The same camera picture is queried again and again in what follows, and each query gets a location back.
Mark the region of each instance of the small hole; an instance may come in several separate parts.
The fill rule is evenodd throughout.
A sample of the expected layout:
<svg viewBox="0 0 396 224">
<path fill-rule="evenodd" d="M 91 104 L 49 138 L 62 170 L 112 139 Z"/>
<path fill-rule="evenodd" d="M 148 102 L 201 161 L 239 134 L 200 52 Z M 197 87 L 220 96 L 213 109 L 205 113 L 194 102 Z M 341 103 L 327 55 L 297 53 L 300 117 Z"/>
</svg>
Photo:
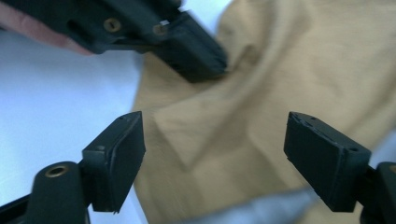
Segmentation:
<svg viewBox="0 0 396 224">
<path fill-rule="evenodd" d="M 64 175 L 66 172 L 68 171 L 67 166 L 61 165 L 61 166 L 55 166 L 50 168 L 47 172 L 46 172 L 46 177 L 57 177 L 60 175 Z"/>
<path fill-rule="evenodd" d="M 130 118 L 125 118 L 125 117 L 119 117 L 119 119 L 126 120 L 127 122 L 129 122 L 131 120 Z"/>
<path fill-rule="evenodd" d="M 115 33 L 121 29 L 121 23 L 115 18 L 109 18 L 103 23 L 105 30 L 110 33 Z"/>
<path fill-rule="evenodd" d="M 349 151 L 359 151 L 357 148 L 355 148 L 355 147 L 350 147 L 349 149 L 348 149 Z"/>
</svg>

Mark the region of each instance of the screw hole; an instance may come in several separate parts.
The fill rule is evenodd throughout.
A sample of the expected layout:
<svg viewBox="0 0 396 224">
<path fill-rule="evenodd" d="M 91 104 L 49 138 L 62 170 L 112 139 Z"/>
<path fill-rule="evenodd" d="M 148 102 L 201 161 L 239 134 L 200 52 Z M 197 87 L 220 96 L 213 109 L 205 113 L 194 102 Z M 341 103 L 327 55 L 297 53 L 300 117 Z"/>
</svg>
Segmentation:
<svg viewBox="0 0 396 224">
<path fill-rule="evenodd" d="M 49 177 L 49 178 L 57 177 L 60 175 L 64 175 L 67 171 L 68 171 L 68 168 L 65 165 L 55 166 L 55 167 L 50 168 L 46 172 L 46 177 Z"/>
<path fill-rule="evenodd" d="M 105 27 L 105 30 L 107 30 L 110 33 L 115 33 L 121 29 L 121 23 L 114 18 L 109 18 L 105 20 L 103 26 Z"/>
</svg>

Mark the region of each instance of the human hand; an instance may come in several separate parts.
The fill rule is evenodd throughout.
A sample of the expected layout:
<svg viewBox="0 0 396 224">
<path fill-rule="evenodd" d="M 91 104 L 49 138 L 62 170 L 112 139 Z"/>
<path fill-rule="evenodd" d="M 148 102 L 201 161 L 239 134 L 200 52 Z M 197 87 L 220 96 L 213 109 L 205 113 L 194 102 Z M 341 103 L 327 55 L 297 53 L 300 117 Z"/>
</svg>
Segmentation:
<svg viewBox="0 0 396 224">
<path fill-rule="evenodd" d="M 84 55 L 91 53 L 71 38 L 53 32 L 49 27 L 34 18 L 0 2 L 0 27 L 63 49 L 71 49 Z"/>
</svg>

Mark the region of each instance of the metal grommet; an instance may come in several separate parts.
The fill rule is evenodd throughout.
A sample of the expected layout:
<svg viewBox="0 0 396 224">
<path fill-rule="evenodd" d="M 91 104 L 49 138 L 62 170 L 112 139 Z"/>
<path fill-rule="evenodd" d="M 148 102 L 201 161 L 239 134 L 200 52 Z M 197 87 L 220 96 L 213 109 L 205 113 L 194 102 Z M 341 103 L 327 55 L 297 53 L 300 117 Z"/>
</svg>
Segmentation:
<svg viewBox="0 0 396 224">
<path fill-rule="evenodd" d="M 155 25 L 152 27 L 152 32 L 155 35 L 166 35 L 166 27 L 161 24 Z"/>
<path fill-rule="evenodd" d="M 46 172 L 46 177 L 57 177 L 60 175 L 64 175 L 65 173 L 67 173 L 67 171 L 69 171 L 69 168 L 65 165 L 54 166 L 48 169 L 48 171 Z"/>
<path fill-rule="evenodd" d="M 105 30 L 107 30 L 110 33 L 115 33 L 121 29 L 120 21 L 115 18 L 109 18 L 105 20 L 103 26 L 105 27 Z"/>
</svg>

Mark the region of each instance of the beige cloth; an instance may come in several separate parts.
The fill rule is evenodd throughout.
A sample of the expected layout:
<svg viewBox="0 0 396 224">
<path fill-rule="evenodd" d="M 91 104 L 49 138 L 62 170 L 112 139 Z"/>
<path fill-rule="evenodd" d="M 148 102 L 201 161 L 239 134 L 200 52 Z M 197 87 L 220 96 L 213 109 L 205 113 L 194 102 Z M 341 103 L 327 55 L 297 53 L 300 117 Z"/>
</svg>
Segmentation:
<svg viewBox="0 0 396 224">
<path fill-rule="evenodd" d="M 235 0 L 218 35 L 227 77 L 190 84 L 148 55 L 134 110 L 149 223 L 304 185 L 283 152 L 290 111 L 374 147 L 396 120 L 395 24 L 391 0 Z"/>
</svg>

